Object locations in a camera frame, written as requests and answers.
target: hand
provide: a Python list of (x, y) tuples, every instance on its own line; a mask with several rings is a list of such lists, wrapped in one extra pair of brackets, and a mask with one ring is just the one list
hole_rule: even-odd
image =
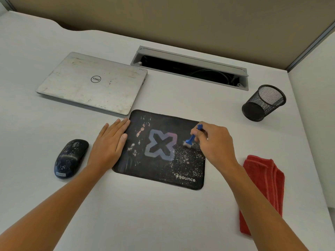
[(205, 157), (214, 165), (220, 173), (225, 173), (230, 167), (239, 166), (230, 136), (226, 127), (199, 122), (203, 129), (197, 130), (195, 126), (191, 135), (195, 135), (195, 141), (200, 142), (200, 148)]
[(124, 132), (129, 124), (130, 120), (124, 118), (121, 122), (120, 119), (117, 119), (112, 125), (109, 126), (106, 123), (103, 126), (93, 144), (87, 167), (95, 168), (104, 174), (115, 165), (126, 143), (127, 134)]

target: black mesh pen holder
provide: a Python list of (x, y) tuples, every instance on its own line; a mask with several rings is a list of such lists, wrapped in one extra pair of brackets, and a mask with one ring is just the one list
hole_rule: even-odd
[(242, 112), (249, 120), (261, 121), (285, 103), (286, 97), (281, 90), (272, 85), (261, 85), (242, 106)]

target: blue brush handle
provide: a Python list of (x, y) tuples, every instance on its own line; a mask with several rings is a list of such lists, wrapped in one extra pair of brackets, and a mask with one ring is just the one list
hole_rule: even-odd
[[(202, 130), (202, 124), (199, 124), (197, 126), (197, 130)], [(186, 140), (185, 142), (192, 145), (193, 141), (195, 139), (195, 135), (192, 135), (190, 139)]]

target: silver laptop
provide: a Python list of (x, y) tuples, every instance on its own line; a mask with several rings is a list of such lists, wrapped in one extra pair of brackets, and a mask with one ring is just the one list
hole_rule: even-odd
[(72, 52), (36, 92), (128, 115), (147, 73), (139, 67)]

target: folded microfiber cloth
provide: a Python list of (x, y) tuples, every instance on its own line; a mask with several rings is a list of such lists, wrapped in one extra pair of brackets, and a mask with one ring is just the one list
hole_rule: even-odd
[[(272, 206), (283, 216), (285, 176), (272, 159), (262, 159), (249, 155), (243, 167), (253, 183), (258, 187)], [(247, 223), (240, 211), (240, 232), (250, 234)]]

